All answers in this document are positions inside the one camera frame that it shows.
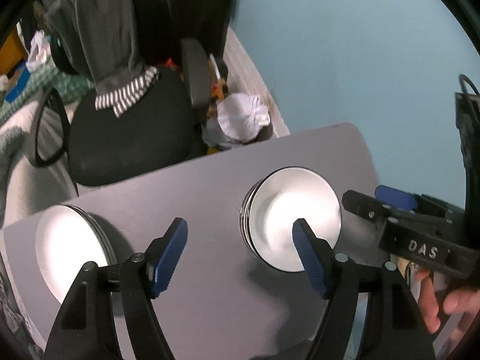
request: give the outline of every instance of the white plate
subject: white plate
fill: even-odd
[[[248,228],[248,210],[250,209],[250,202],[254,196],[255,189],[257,185],[259,184],[256,183],[249,191],[248,194],[246,195],[242,207],[241,207],[241,212],[240,212],[240,231],[241,235],[243,238],[243,241],[247,245],[247,247],[255,254],[258,255],[256,252],[255,248],[251,244],[250,241],[250,236],[249,236],[249,228]]]
[[[85,262],[108,265],[90,224],[75,210],[62,205],[43,213],[35,236],[35,252],[46,285],[60,303]]]
[[[69,204],[64,204],[64,205],[76,211],[77,213],[79,213],[90,224],[90,227],[97,235],[97,238],[100,241],[100,244],[102,245],[104,252],[106,253],[106,259],[109,262],[109,265],[116,264],[117,258],[115,257],[115,252],[113,251],[112,245],[107,235],[103,231],[102,227],[98,224],[95,218],[93,218],[92,215],[90,215],[88,212],[82,210],[79,207],[69,205]]]
[[[293,222],[305,218],[318,238],[333,248],[342,224],[332,187],[310,169],[289,167],[268,176],[251,198],[251,243],[268,264],[285,272],[303,271],[292,239]]]

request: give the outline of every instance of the blue gripper pad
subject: blue gripper pad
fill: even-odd
[[[293,223],[292,237],[310,285],[323,299],[329,299],[332,291],[329,279],[332,274],[331,259],[334,256],[332,248],[324,239],[315,237],[305,219],[297,219]],[[321,258],[317,255],[318,252],[323,254]]]
[[[416,210],[418,207],[415,196],[411,193],[396,190],[385,185],[379,185],[375,189],[375,198],[385,204],[400,210],[410,211]]]
[[[169,287],[173,272],[175,271],[183,249],[187,244],[187,222],[184,219],[176,218],[173,221],[172,226],[175,226],[176,228],[154,268],[151,291],[155,298]]]

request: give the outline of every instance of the finger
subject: finger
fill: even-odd
[[[448,342],[447,353],[450,353],[458,345],[463,335],[464,333],[459,328],[456,327],[455,330],[453,330]]]
[[[469,310],[472,307],[470,301],[476,294],[477,291],[468,288],[450,292],[443,301],[443,311],[446,314],[453,314]]]
[[[415,275],[415,280],[422,281],[430,275],[430,271],[425,268],[420,268]]]
[[[421,283],[418,307],[430,333],[434,333],[440,326],[438,319],[439,306],[435,298],[434,284],[431,278],[426,278]]]
[[[438,329],[440,329],[440,318],[438,317],[433,317],[429,319],[428,321],[425,321],[425,324],[427,326],[427,330],[430,334],[434,334],[437,332]]]
[[[480,309],[480,292],[477,292],[471,297],[467,310],[465,311],[462,319],[458,323],[458,328],[463,333],[466,333],[467,330],[470,328],[473,320],[477,316],[479,309]]]

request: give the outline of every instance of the blue wall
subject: blue wall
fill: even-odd
[[[440,0],[237,0],[231,25],[291,132],[352,122],[382,183],[464,205],[454,92],[480,57]]]

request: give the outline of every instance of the white plastic bag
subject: white plastic bag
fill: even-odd
[[[220,147],[222,150],[242,147],[238,140],[227,137],[216,119],[208,119],[202,131],[203,142],[209,147]]]
[[[49,41],[46,39],[44,32],[35,32],[30,47],[30,55],[28,56],[28,60],[26,62],[28,71],[30,73],[36,71],[47,61],[47,58],[49,56],[50,44]]]
[[[270,124],[268,107],[260,96],[232,93],[218,103],[217,113],[224,134],[243,143],[255,139],[260,130]]]
[[[8,88],[8,77],[6,75],[0,76],[0,92],[6,92]]]

